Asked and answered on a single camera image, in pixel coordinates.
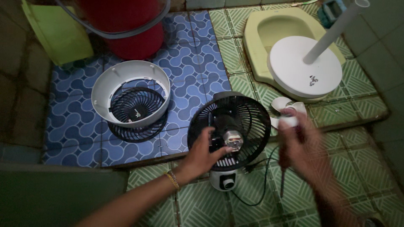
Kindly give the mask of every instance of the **fan grille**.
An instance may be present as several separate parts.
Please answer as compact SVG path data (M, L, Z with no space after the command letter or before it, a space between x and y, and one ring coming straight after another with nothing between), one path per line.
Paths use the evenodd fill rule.
M155 90L134 87L118 95L111 103L110 111L121 122L134 122L144 119L157 111L164 98ZM156 122L138 128L126 128L108 122L111 132L119 139L140 143L155 137L167 123L168 111Z
M247 165L264 150L270 133L269 115L256 100L244 96L230 96L212 100L192 118L188 129L188 147L191 148L203 128L209 126L209 113L217 108L230 111L244 137L240 151L223 156L213 167L214 171L230 171Z

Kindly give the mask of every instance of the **logo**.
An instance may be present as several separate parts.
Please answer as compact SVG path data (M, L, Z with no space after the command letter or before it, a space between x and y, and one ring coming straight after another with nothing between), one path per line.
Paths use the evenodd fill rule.
M136 111L136 117L139 118L140 117L140 113L137 111L137 109L134 109Z
M314 85L314 83L316 83L316 82L318 81L318 79L316 79L316 77L315 77L315 76L313 76L313 75L311 75L311 76L310 76L310 78L311 78L311 81L310 81L310 86L313 86L313 85Z

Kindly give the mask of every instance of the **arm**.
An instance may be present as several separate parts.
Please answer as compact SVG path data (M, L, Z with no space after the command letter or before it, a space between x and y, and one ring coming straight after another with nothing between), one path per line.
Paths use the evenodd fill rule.
M173 169L180 187L208 172L219 158L232 151L232 148L223 147L209 153L209 136L212 130L214 130L212 127L205 128L188 155ZM169 177L162 175L123 194L82 220L77 226L130 226L148 209L166 199L175 190Z
M302 135L299 136L294 128L280 121L281 142L291 165L313 189L322 226L359 226L332 172L328 154L321 146L321 133L303 114L298 113L297 118Z

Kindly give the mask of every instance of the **red container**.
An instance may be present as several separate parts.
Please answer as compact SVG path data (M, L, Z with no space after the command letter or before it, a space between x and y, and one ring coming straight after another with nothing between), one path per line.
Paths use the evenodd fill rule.
M161 11L158 0L75 0L90 24L104 32L124 32L140 27ZM164 39L159 22L138 35L106 39L117 56L128 60L145 59L160 49Z

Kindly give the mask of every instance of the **fan pole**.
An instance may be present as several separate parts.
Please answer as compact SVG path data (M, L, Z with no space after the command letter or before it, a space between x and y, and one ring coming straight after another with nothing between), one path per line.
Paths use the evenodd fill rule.
M368 0L355 0L349 5L334 25L328 30L315 46L304 56L303 63L311 65L313 62L342 34L344 28L360 14L365 8L369 7Z

